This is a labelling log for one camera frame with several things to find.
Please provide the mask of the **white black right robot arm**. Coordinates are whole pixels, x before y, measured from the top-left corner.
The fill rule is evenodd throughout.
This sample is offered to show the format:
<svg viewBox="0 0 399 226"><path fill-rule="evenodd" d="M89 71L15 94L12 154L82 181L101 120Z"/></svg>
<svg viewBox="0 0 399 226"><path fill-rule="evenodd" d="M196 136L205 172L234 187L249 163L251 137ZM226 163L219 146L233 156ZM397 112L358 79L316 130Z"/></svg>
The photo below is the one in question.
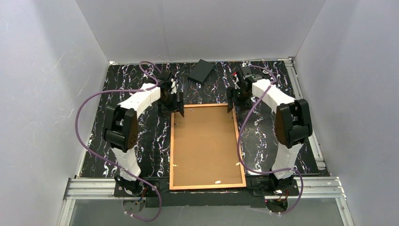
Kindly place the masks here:
<svg viewBox="0 0 399 226"><path fill-rule="evenodd" d="M253 72L254 66L245 66L233 73L234 86L227 89L228 108L234 107L251 112L264 102L275 113L274 134L278 141L275 162L267 176L247 186L258 194L284 192L294 185L295 161L305 140L313 133L309 103L295 99L276 87L276 76L268 69L263 74Z"/></svg>

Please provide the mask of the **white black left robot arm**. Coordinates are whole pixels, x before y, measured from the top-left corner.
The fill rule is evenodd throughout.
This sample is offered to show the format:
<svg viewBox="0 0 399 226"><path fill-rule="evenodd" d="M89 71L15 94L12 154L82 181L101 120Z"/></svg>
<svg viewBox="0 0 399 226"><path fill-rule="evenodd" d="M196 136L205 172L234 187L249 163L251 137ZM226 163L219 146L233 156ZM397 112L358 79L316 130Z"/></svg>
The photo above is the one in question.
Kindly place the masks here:
<svg viewBox="0 0 399 226"><path fill-rule="evenodd" d="M161 72L157 81L144 83L139 92L116 106L108 106L105 111L103 137L122 167L114 179L133 196L140 195L145 189L144 183L137 180L141 169L134 151L138 140L138 119L154 103L158 105L159 116L176 112L184 116L183 93L178 92L177 78L171 72Z"/></svg>

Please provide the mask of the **black square block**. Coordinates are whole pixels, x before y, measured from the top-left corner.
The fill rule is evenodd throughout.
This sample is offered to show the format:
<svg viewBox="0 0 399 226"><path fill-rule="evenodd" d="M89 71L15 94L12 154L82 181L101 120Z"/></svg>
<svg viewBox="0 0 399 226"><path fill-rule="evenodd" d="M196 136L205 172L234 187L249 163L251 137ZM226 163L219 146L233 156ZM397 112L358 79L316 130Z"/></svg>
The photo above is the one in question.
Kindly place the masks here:
<svg viewBox="0 0 399 226"><path fill-rule="evenodd" d="M200 59L189 73L188 80L203 84L214 67L214 63Z"/></svg>

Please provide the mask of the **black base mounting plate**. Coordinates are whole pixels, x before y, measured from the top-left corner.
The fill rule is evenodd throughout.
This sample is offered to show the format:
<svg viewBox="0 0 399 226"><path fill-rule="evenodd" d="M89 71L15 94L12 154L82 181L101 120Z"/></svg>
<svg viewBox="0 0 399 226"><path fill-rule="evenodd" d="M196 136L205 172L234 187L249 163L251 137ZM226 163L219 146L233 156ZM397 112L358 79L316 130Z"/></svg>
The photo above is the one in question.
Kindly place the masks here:
<svg viewBox="0 0 399 226"><path fill-rule="evenodd" d="M221 189L200 189L200 190L170 190L169 181L166 177L147 178L152 184L148 186L141 182L128 182L120 176L115 178L114 196L125 198L140 205L141 207L157 208L172 206L250 206L262 208L269 200L297 196L300 186L297 180L292 184L279 190L272 190L268 183L268 176L246 176L246 187L221 188ZM160 196L153 190L156 187Z"/></svg>

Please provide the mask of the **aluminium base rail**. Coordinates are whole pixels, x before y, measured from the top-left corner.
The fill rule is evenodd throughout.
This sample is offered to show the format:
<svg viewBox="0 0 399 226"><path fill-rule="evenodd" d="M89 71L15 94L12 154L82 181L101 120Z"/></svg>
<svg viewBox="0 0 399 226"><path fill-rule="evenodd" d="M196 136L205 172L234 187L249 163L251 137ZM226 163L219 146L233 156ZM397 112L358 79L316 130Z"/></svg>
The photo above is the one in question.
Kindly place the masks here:
<svg viewBox="0 0 399 226"><path fill-rule="evenodd" d="M334 198L343 224L354 225L346 203L346 194L339 177L304 177L303 182L295 178L303 187L302 198ZM63 196L64 204L59 225L70 222L75 200L107 200L118 199L114 196L116 182L110 178L78 178L69 179Z"/></svg>

